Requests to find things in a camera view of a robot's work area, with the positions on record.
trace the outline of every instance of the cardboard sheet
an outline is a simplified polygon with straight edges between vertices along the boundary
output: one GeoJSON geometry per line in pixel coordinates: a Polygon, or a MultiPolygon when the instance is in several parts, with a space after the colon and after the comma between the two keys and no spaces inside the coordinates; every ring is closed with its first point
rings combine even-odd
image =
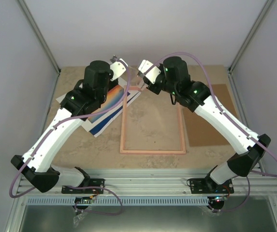
{"type": "MultiPolygon", "coordinates": [[[[215,95],[219,101],[235,117],[237,117],[231,96],[225,84],[212,85],[215,95]]],[[[211,126],[205,119],[192,113],[187,108],[183,109],[187,135],[190,146],[213,146],[228,145],[229,142],[211,126]]]]}

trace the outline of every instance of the marble surface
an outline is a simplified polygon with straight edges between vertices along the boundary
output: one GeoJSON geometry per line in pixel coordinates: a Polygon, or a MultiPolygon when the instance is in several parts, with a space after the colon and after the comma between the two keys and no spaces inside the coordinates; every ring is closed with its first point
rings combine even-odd
{"type": "MultiPolygon", "coordinates": [[[[47,125],[52,121],[54,115],[59,108],[58,102],[55,100],[57,97],[71,90],[79,79],[83,79],[85,67],[66,67],[61,70],[61,74],[57,83],[56,91],[53,101],[51,103],[51,109],[48,114],[47,125]]],[[[207,72],[212,80],[212,84],[226,84],[228,86],[230,95],[233,99],[232,90],[229,85],[226,70],[223,66],[206,66],[207,72]]],[[[189,73],[191,78],[196,81],[202,81],[206,83],[204,74],[200,67],[189,66],[189,73]]],[[[160,118],[161,113],[159,110],[164,110],[166,116],[162,120],[161,131],[155,130],[152,127],[152,123],[141,126],[144,129],[144,135],[146,139],[156,141],[156,143],[148,144],[148,149],[161,149],[167,146],[167,139],[171,139],[169,136],[165,137],[163,134],[165,131],[172,131],[171,127],[165,129],[164,125],[167,125],[167,120],[173,120],[174,115],[176,117],[175,110],[165,110],[165,107],[160,107],[158,110],[155,107],[142,107],[144,98],[148,98],[152,94],[142,93],[141,99],[137,99],[135,107],[128,108],[128,121],[140,121],[141,115],[148,115],[148,117],[160,118]]],[[[166,99],[170,104],[170,99],[166,95],[166,99]]],[[[152,105],[153,99],[149,99],[149,104],[152,105]]],[[[137,134],[137,128],[131,128],[131,123],[127,128],[127,143],[132,144],[135,148],[139,147],[137,144],[133,144],[133,141],[142,143],[140,139],[137,139],[134,135],[137,134]]],[[[204,146],[204,147],[190,147],[187,134],[186,138],[186,150],[185,155],[121,155],[119,153],[120,148],[120,135],[121,135],[121,115],[97,138],[94,138],[90,133],[86,132],[82,127],[79,127],[65,142],[64,146],[57,153],[53,160],[53,164],[62,167],[74,167],[79,166],[81,168],[92,169],[118,169],[118,168],[211,168],[217,164],[226,161],[234,154],[234,150],[230,145],[221,146],[204,146]]],[[[170,147],[176,149],[180,140],[170,140],[170,147]]]]}

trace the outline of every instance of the gray wall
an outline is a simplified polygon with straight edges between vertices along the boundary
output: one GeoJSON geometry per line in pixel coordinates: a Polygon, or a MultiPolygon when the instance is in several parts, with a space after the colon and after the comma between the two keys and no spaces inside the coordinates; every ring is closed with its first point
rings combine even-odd
{"type": "Polygon", "coordinates": [[[57,75],[14,0],[0,0],[0,232],[13,200],[13,155],[37,140],[57,75]]]}
{"type": "MultiPolygon", "coordinates": [[[[258,133],[267,133],[277,155],[277,1],[233,73],[247,118],[258,133]]],[[[277,173],[268,155],[267,171],[277,173]]]]}
{"type": "Polygon", "coordinates": [[[60,67],[113,54],[139,65],[176,51],[229,66],[265,2],[26,0],[60,67]]]}

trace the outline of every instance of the beige table surface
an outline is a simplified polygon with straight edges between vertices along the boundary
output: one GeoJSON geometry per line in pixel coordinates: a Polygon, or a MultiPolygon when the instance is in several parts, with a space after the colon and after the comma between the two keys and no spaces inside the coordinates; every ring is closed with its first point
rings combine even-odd
{"type": "MultiPolygon", "coordinates": [[[[59,104],[56,98],[70,91],[79,79],[83,79],[85,67],[66,67],[61,70],[57,83],[47,124],[54,118],[59,104]]],[[[223,66],[206,66],[212,84],[226,84],[233,103],[232,90],[223,66]]],[[[192,80],[206,83],[200,67],[189,66],[192,80]]],[[[121,115],[97,138],[79,127],[65,142],[53,160],[53,164],[61,167],[90,169],[118,169],[118,168],[211,168],[226,161],[234,154],[230,145],[190,147],[187,134],[185,155],[121,155],[120,148],[121,115]]]]}

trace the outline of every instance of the rectangular frame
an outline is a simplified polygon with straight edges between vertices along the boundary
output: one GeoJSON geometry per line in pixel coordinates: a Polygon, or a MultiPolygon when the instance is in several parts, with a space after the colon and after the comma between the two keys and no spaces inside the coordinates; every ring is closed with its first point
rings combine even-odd
{"type": "MultiPolygon", "coordinates": [[[[139,90],[140,88],[131,86],[129,90],[139,90]]],[[[126,150],[126,117],[127,117],[127,96],[123,99],[122,124],[121,124],[121,140],[120,140],[120,154],[151,154],[151,155],[184,155],[186,154],[186,142],[184,135],[184,127],[182,121],[181,106],[177,103],[177,118],[180,138],[180,150],[126,150]]]]}

